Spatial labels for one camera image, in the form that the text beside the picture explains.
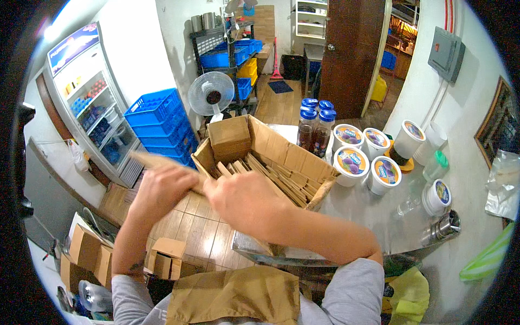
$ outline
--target refrigerator sign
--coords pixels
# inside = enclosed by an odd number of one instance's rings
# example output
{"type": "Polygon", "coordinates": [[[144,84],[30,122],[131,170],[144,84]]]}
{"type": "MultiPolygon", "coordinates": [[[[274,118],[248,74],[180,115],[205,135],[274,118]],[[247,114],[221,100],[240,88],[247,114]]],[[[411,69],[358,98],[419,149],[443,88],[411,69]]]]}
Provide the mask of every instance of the refrigerator sign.
{"type": "Polygon", "coordinates": [[[77,30],[61,41],[47,54],[53,76],[76,56],[98,42],[99,34],[96,23],[77,30]]]}

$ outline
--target green striped cloth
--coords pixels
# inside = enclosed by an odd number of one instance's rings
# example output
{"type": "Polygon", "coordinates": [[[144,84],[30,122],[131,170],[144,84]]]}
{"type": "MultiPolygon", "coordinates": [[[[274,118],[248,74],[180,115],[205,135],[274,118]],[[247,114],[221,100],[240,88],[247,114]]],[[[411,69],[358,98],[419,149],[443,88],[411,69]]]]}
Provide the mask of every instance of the green striped cloth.
{"type": "Polygon", "coordinates": [[[497,272],[508,249],[514,224],[510,223],[491,245],[487,246],[460,271],[461,281],[478,280],[497,272]]]}

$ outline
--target blue floor mat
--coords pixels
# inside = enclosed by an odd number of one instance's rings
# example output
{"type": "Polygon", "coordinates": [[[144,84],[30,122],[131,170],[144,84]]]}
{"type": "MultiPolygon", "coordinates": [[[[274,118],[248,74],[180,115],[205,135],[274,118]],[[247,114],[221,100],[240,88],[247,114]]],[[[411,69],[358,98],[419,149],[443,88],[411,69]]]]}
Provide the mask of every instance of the blue floor mat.
{"type": "Polygon", "coordinates": [[[292,88],[283,80],[270,82],[268,85],[275,94],[290,93],[293,91],[292,88]]]}

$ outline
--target electrical panel box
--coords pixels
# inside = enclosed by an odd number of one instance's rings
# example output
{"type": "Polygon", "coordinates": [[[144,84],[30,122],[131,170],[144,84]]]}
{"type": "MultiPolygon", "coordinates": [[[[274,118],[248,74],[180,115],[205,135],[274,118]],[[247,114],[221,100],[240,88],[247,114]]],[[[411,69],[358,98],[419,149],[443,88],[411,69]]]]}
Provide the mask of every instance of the electrical panel box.
{"type": "Polygon", "coordinates": [[[466,46],[462,39],[440,27],[435,27],[428,64],[451,84],[457,81],[466,46]]]}

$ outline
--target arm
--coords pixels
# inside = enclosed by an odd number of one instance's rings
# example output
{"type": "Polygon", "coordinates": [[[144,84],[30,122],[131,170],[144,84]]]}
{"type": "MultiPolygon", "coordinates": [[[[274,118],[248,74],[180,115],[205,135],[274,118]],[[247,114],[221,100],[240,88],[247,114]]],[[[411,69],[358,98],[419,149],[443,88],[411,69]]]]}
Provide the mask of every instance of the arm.
{"type": "Polygon", "coordinates": [[[148,170],[115,239],[112,277],[128,275],[143,283],[146,241],[153,225],[198,183],[193,173],[176,166],[148,170]]]}
{"type": "Polygon", "coordinates": [[[377,238],[368,228],[287,204],[260,174],[207,180],[204,192],[235,230],[271,243],[308,249],[338,264],[360,257],[383,263],[377,238]]]}

